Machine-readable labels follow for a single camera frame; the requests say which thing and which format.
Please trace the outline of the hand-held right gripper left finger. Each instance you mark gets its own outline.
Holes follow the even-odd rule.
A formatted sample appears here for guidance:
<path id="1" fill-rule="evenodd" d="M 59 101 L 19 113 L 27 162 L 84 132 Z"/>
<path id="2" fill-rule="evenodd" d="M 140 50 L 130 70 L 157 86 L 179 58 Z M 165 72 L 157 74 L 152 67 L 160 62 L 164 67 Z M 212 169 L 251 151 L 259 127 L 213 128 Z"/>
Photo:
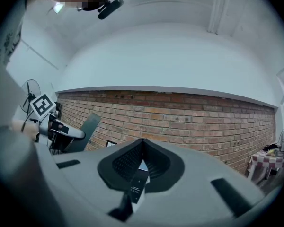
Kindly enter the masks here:
<path id="1" fill-rule="evenodd" d="M 79 218 L 73 226 L 142 227 L 131 202 L 133 179 L 144 157 L 144 141 L 134 140 L 94 152 L 55 156 L 73 190 L 65 204 Z"/>

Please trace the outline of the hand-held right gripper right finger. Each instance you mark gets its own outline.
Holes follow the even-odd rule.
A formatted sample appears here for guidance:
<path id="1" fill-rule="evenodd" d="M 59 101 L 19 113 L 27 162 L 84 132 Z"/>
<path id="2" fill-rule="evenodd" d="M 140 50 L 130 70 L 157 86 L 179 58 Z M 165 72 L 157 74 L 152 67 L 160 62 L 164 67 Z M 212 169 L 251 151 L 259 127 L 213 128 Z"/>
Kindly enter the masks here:
<path id="1" fill-rule="evenodd" d="M 265 195 L 249 179 L 207 153 L 155 144 L 182 158 L 182 177 L 166 192 L 147 193 L 133 227 L 243 227 L 264 209 Z"/>

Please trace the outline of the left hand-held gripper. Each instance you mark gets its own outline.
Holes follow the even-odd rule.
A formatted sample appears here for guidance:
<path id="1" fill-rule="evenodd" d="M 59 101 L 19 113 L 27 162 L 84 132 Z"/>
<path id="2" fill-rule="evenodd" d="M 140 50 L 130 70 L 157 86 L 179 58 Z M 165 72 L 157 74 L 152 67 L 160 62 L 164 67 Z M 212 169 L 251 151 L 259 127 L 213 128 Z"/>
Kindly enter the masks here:
<path id="1" fill-rule="evenodd" d="M 68 126 L 56 118 L 53 114 L 56 109 L 56 103 L 47 94 L 42 94 L 35 98 L 30 103 L 30 106 L 38 117 L 36 121 L 39 129 L 38 143 L 51 148 L 58 133 L 75 139 L 85 138 L 85 132 Z"/>

